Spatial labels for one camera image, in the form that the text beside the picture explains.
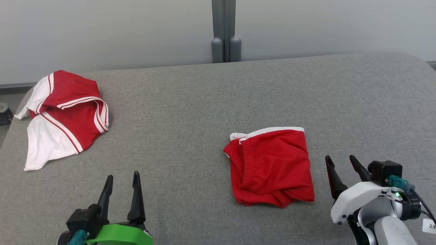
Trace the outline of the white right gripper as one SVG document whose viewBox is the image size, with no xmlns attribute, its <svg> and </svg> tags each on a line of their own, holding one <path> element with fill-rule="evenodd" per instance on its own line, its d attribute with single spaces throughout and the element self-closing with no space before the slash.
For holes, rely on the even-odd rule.
<svg viewBox="0 0 436 245">
<path fill-rule="evenodd" d="M 379 196 L 393 197 L 391 191 L 397 191 L 396 187 L 380 186 L 371 181 L 370 172 L 358 161 L 354 155 L 349 156 L 354 171 L 359 175 L 362 182 L 348 188 L 343 184 L 335 170 L 335 164 L 329 155 L 325 157 L 327 175 L 331 195 L 336 202 L 333 204 L 330 216 L 332 222 L 337 224 L 345 222 L 349 215 L 362 208 Z"/>
</svg>

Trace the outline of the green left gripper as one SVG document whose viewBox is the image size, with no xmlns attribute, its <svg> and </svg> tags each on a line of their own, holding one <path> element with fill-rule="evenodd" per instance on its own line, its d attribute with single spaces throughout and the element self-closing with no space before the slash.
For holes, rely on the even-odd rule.
<svg viewBox="0 0 436 245">
<path fill-rule="evenodd" d="M 135 225 L 108 224 L 102 226 L 99 233 L 93 239 L 87 239 L 89 245 L 153 245 L 154 239 L 143 225 L 146 220 L 144 209 L 143 191 L 140 173 L 134 171 L 132 182 L 133 198 L 127 220 Z M 109 223 L 108 208 L 113 188 L 113 175 L 108 175 L 100 194 L 98 205 L 101 208 L 99 219 L 101 223 Z"/>
</svg>

